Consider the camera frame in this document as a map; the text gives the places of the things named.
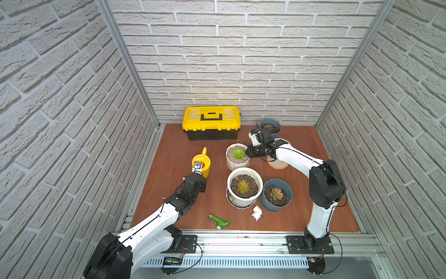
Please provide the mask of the yellow plastic watering can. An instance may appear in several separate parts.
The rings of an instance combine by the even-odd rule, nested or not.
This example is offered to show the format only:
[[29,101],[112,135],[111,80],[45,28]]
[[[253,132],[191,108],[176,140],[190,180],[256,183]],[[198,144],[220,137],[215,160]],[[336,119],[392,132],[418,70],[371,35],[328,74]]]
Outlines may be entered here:
[[192,172],[199,173],[204,178],[207,178],[210,173],[211,160],[207,156],[207,148],[204,147],[201,154],[198,154],[192,159]]

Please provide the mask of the blue pot back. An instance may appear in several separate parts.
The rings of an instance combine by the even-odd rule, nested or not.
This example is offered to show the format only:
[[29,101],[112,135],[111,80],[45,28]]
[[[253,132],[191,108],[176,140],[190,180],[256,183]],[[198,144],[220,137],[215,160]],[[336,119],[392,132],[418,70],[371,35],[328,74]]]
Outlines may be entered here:
[[267,128],[271,133],[271,136],[274,138],[278,138],[282,130],[282,126],[280,125],[280,123],[274,119],[262,120],[260,127],[262,129]]

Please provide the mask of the aluminium frame corner post left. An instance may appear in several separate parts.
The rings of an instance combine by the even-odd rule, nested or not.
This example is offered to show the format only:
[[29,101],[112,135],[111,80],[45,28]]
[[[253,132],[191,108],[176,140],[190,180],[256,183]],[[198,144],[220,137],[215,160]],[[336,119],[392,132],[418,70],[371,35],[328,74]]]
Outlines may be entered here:
[[113,12],[111,10],[111,7],[106,0],[97,0],[96,1],[98,8],[104,18],[105,23],[108,26],[108,29],[110,31],[110,34],[112,38],[115,41],[116,47],[119,50],[123,62],[130,74],[130,77],[132,78],[132,81],[135,84],[135,88],[137,89],[137,92],[139,96],[142,99],[142,102],[144,103],[144,106],[148,112],[148,115],[151,118],[152,123],[154,124],[155,128],[160,129],[161,123],[159,122],[156,113],[152,107],[152,104],[150,103],[150,100],[148,98],[148,95],[145,91],[144,85],[142,83],[142,80],[138,74],[137,68],[135,66],[135,63],[133,62],[131,58],[130,51],[127,48],[127,45],[124,41],[124,37],[120,31],[119,25],[115,20],[115,17],[113,15]]

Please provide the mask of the blue pot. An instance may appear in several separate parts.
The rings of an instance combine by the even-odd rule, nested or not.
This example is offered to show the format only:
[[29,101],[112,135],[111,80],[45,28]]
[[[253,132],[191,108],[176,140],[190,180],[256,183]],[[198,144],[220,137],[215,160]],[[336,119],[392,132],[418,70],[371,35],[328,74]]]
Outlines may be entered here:
[[282,126],[280,125],[280,123],[274,119],[262,120],[260,127],[262,129],[267,128],[271,133],[271,136],[274,138],[278,138],[282,130]]
[[289,184],[280,179],[270,179],[260,195],[261,206],[269,212],[278,212],[287,207],[293,199]]

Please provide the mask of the blue pot front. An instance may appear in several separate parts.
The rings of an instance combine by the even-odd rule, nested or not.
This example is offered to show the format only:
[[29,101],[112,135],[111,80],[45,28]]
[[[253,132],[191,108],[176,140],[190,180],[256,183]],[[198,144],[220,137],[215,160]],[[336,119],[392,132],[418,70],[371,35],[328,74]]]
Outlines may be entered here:
[[280,179],[270,179],[260,195],[261,206],[269,212],[278,212],[287,207],[293,199],[289,184]]

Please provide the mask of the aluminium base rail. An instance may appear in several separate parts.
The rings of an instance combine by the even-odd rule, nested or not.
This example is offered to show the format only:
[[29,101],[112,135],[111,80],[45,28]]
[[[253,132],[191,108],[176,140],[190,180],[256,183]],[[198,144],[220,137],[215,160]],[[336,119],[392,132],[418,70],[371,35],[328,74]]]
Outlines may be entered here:
[[374,235],[336,233],[329,236],[334,254],[289,254],[286,236],[299,232],[185,230],[197,235],[195,253],[159,253],[142,267],[161,267],[174,274],[187,268],[310,269],[330,271],[348,259],[366,258],[379,264],[385,257]]

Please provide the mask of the aluminium frame corner post right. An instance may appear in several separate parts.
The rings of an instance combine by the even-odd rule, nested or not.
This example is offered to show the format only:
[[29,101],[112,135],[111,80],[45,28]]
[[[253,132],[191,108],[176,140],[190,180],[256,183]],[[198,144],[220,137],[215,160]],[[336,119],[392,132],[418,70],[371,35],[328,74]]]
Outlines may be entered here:
[[365,55],[368,48],[372,44],[372,41],[374,40],[378,31],[381,29],[385,20],[389,16],[389,13],[395,6],[395,3],[396,3],[396,0],[385,0],[382,2],[374,20],[372,21],[369,29],[367,30],[366,34],[364,35],[364,38],[362,39],[360,45],[358,46],[357,50],[355,51],[351,61],[347,65],[345,72],[343,73],[340,81],[338,82],[336,88],[334,89],[333,94],[329,98],[328,103],[324,107],[324,110],[322,111],[319,119],[317,120],[317,122],[315,124],[315,127],[317,129],[322,125],[324,119],[326,118],[328,112],[331,110],[331,107],[337,100],[342,89],[346,86],[347,82],[349,81],[350,77],[354,73],[355,69],[360,64],[363,56]]

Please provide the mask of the aluminium frame corner post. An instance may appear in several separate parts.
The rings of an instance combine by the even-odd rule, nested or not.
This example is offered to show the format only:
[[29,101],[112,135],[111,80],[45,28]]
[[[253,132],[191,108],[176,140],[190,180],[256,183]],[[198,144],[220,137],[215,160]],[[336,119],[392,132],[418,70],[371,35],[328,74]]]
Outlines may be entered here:
[[345,72],[343,73],[340,81],[338,82],[336,88],[334,89],[333,94],[329,98],[328,103],[324,107],[324,110],[322,111],[319,119],[317,120],[317,122],[315,124],[315,127],[317,129],[322,125],[324,119],[326,118],[328,112],[331,110],[331,107],[337,100],[342,89],[346,86],[347,82],[349,81],[350,77],[354,73],[355,69],[360,64],[363,56],[365,55],[368,48],[372,44],[372,41],[374,40],[378,31],[381,29],[385,20],[389,16],[389,13],[395,6],[395,3],[396,3],[396,0],[385,0],[382,2],[374,20],[372,21],[369,29],[367,30],[366,34],[364,35],[364,38],[362,39],[360,45],[358,46],[357,50],[355,51],[351,61],[347,65]]
[[135,84],[135,88],[137,89],[137,92],[139,96],[142,99],[142,102],[144,103],[144,106],[148,112],[148,115],[151,118],[152,123],[154,124],[155,128],[160,129],[161,123],[159,122],[156,113],[152,107],[152,104],[150,103],[150,100],[148,98],[148,95],[145,91],[144,85],[142,83],[142,80],[138,74],[137,68],[135,66],[135,63],[133,62],[131,58],[130,51],[127,48],[127,45],[124,41],[124,37],[120,31],[119,25],[115,20],[115,17],[113,15],[113,12],[111,10],[111,7],[106,0],[97,0],[96,1],[98,8],[104,18],[105,23],[108,26],[108,29],[110,31],[110,34],[112,38],[115,41],[116,47],[119,50],[123,62],[130,74],[130,77],[132,78],[132,81]]

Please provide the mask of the small white faceted pot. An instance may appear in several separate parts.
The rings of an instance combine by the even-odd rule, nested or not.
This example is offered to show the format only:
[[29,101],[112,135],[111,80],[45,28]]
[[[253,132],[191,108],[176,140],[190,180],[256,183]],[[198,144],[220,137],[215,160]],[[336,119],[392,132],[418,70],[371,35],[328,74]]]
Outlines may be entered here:
[[240,167],[248,167],[250,158],[246,155],[247,146],[244,144],[232,144],[226,149],[226,165],[233,171]]

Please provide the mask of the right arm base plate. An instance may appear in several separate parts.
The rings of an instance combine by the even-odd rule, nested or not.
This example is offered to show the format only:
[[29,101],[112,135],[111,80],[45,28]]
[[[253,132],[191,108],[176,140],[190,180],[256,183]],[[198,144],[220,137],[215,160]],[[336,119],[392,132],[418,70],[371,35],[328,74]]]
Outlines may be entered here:
[[328,236],[322,238],[313,238],[311,235],[308,236],[286,236],[286,243],[289,254],[328,254],[332,255],[335,253],[332,242]]

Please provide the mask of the yellow black plastic toolbox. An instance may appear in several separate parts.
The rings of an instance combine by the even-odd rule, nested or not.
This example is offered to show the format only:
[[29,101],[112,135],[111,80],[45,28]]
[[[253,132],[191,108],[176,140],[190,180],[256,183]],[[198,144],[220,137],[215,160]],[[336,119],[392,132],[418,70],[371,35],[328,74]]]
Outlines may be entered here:
[[187,107],[182,121],[190,141],[236,140],[240,128],[240,110],[236,106]]

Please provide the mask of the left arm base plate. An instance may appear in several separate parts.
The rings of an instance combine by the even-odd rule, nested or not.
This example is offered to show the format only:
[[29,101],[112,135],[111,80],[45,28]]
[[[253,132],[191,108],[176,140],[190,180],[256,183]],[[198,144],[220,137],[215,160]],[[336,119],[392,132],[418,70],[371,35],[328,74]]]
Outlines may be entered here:
[[188,254],[195,253],[197,249],[197,235],[186,234],[180,240],[175,239],[169,250],[163,253]]

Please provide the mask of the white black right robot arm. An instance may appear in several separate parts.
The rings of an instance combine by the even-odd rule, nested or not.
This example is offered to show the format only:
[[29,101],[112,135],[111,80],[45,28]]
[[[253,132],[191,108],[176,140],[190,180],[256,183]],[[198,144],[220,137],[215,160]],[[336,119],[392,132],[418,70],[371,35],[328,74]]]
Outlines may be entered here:
[[316,251],[329,240],[329,226],[338,203],[346,193],[339,168],[334,160],[314,158],[283,139],[275,139],[268,129],[249,133],[252,144],[247,147],[250,158],[270,156],[294,167],[309,178],[309,195],[313,201],[311,218],[304,230],[301,246]]

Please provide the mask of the green spray nozzle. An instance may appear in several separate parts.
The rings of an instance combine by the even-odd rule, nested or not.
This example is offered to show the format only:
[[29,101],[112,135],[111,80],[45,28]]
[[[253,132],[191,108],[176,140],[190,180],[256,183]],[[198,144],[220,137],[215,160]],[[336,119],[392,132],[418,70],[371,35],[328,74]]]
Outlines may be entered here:
[[216,228],[217,230],[221,230],[227,226],[229,226],[231,224],[231,222],[229,220],[223,220],[217,216],[215,216],[214,214],[210,214],[209,215],[209,219],[216,222]]

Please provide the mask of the large white round pot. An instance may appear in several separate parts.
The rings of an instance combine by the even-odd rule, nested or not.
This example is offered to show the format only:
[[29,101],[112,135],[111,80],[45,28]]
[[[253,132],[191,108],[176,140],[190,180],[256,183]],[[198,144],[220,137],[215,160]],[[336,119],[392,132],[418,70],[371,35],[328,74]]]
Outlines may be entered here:
[[241,167],[231,172],[227,180],[226,198],[238,208],[251,207],[262,193],[263,182],[253,169]]

